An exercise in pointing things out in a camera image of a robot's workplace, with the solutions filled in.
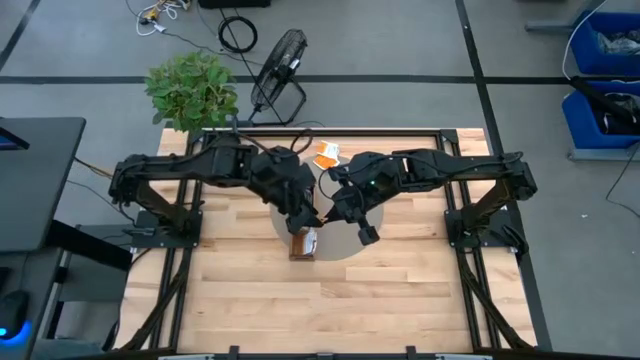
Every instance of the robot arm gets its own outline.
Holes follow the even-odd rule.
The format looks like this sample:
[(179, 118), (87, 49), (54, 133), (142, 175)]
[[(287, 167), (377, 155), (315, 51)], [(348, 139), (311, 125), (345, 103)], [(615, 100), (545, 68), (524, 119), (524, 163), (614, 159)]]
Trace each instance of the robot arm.
[(499, 156), (450, 156), (439, 150), (394, 151), (357, 154), (351, 162), (328, 170), (342, 188), (333, 196), (333, 208), (325, 222), (358, 223), (364, 245), (379, 240), (366, 213), (403, 192), (428, 192), (450, 181), (496, 180), (496, 185), (476, 204), (462, 212), (465, 231), (480, 231), (490, 216), (512, 200), (527, 200), (537, 187), (522, 153)]
[(258, 153), (256, 146), (241, 145), (232, 134), (221, 135), (191, 156), (131, 155), (116, 166), (109, 195), (114, 204), (136, 202), (158, 217), (160, 224), (183, 232), (190, 226), (189, 211), (169, 203), (149, 184), (181, 179), (223, 188), (246, 187), (288, 215), (291, 233), (305, 226), (322, 226), (307, 195), (316, 181), (309, 166), (301, 165), (292, 150), (277, 146)]

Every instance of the black fan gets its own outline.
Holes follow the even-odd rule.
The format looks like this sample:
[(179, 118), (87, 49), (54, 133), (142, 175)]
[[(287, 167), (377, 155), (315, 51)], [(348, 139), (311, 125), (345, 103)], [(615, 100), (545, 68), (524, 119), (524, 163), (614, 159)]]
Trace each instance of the black fan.
[(291, 29), (278, 41), (278, 44), (276, 44), (271, 54), (269, 54), (267, 61), (265, 61), (262, 70), (260, 70), (260, 74), (251, 91), (251, 103), (254, 108), (253, 113), (249, 116), (249, 123), (254, 126), (273, 124), (254, 124), (251, 119), (253, 119), (255, 114), (273, 106), (273, 103), (278, 99), (278, 96), (280, 96), (280, 93), (282, 93), (282, 90), (288, 83), (295, 85), (296, 89), (300, 91), (302, 99), (291, 117), (289, 117), (289, 120), (283, 122), (282, 125), (291, 123), (296, 115), (298, 115), (300, 108), (302, 108), (304, 102), (307, 101), (307, 94), (295, 80), (294, 75), (300, 65), (300, 58), (302, 58), (306, 47), (307, 37), (304, 36), (302, 30)]

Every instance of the blue bin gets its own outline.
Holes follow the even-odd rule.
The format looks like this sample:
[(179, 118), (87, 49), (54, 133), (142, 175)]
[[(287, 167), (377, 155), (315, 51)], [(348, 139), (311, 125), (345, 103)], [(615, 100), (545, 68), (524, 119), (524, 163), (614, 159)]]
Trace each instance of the blue bin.
[(597, 32), (615, 34), (640, 29), (640, 14), (595, 13), (585, 21), (571, 41), (578, 68), (585, 74), (640, 75), (640, 55), (605, 54)]
[[(640, 83), (590, 81), (604, 94), (619, 92), (640, 96)], [(640, 135), (605, 135), (598, 128), (587, 98), (574, 91), (562, 102), (562, 110), (577, 149), (626, 149), (640, 141)]]

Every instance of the wooden tabletop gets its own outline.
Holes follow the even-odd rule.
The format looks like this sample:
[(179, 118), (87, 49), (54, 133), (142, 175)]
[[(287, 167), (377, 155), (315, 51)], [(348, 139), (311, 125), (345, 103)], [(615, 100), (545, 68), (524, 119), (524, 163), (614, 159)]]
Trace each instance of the wooden tabletop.
[[(458, 134), (463, 155), (488, 154), (482, 129), (458, 129)], [(314, 142), (320, 140), (338, 143), (347, 158), (363, 151), (436, 147), (433, 138), (417, 136), (318, 137)], [(260, 141), (289, 146), (291, 138)], [(186, 135), (165, 129), (159, 154), (181, 154), (185, 144)], [(314, 152), (315, 146), (307, 151)], [(177, 185), (158, 182), (154, 188), (173, 201)], [(491, 186), (470, 183), (473, 200)], [(401, 194), (386, 202), (381, 240), (352, 257), (326, 262), (290, 262), (269, 206), (248, 190), (205, 186), (202, 198), (202, 238), (191, 263), (179, 351), (224, 353), (230, 345), (239, 345), (243, 353), (400, 353), (407, 345), (419, 352), (471, 351), (456, 258), (444, 226), (444, 190)], [(459, 192), (456, 201), (461, 206)], [(482, 251), (494, 302), (535, 344), (515, 257), (506, 248)], [(153, 250), (132, 269), (116, 346), (131, 338), (154, 306), (164, 253)], [(488, 345), (477, 301), (476, 307)]]

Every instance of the green plant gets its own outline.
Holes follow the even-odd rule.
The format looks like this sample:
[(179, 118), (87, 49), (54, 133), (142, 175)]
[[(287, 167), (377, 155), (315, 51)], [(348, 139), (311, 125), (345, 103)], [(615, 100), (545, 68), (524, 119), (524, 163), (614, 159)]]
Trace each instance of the green plant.
[(176, 56), (149, 73), (146, 92), (158, 110), (154, 124), (170, 118), (178, 131), (197, 131), (224, 126), (227, 116), (238, 114), (238, 95), (229, 84), (235, 79), (216, 56), (201, 52)]

